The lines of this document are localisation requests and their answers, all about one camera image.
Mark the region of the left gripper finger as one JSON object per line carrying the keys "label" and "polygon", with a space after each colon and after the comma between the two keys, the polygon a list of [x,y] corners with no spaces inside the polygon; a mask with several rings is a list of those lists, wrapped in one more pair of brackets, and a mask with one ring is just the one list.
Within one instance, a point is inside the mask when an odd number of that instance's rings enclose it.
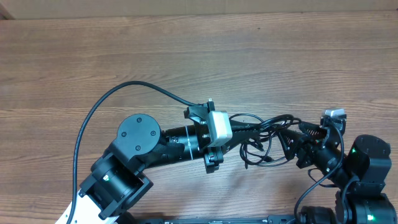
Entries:
{"label": "left gripper finger", "polygon": [[236,121],[233,119],[229,120],[231,129],[233,131],[247,131],[247,130],[259,130],[260,129],[260,124],[259,123],[245,123],[245,122],[240,122]]}
{"label": "left gripper finger", "polygon": [[233,137],[222,146],[222,152],[228,152],[239,144],[249,139],[259,137],[260,132],[256,130],[233,131]]}

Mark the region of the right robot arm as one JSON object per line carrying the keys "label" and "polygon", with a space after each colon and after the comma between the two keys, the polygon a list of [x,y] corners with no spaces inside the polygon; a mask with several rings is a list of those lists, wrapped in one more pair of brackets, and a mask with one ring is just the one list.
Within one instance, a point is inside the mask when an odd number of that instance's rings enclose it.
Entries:
{"label": "right robot arm", "polygon": [[315,166],[338,188],[335,209],[294,208],[294,223],[397,223],[397,214],[383,193],[392,166],[391,147],[382,139],[363,134],[350,149],[343,134],[346,119],[322,118],[321,124],[302,122],[299,130],[282,130],[277,136],[289,160],[303,169]]}

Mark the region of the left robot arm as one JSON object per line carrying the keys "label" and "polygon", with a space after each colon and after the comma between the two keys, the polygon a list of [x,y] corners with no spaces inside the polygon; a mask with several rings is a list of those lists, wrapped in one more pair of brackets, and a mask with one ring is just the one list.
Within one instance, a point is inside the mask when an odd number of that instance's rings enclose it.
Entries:
{"label": "left robot arm", "polygon": [[126,118],[58,223],[135,223],[128,210],[153,186],[144,169],[202,158],[212,173],[230,149],[259,138],[259,125],[231,121],[212,102],[184,116],[193,124],[166,131],[146,114]]}

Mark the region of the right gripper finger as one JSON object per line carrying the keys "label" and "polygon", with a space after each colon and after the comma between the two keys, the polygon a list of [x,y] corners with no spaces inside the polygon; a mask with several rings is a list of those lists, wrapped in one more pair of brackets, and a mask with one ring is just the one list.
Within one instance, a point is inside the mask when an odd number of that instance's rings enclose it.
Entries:
{"label": "right gripper finger", "polygon": [[317,124],[308,123],[302,121],[299,125],[299,130],[301,130],[304,135],[310,137],[313,140],[322,140],[326,137],[327,130],[321,128]]}
{"label": "right gripper finger", "polygon": [[278,138],[285,154],[285,158],[292,160],[303,143],[303,134],[297,131],[284,129],[278,133]]}

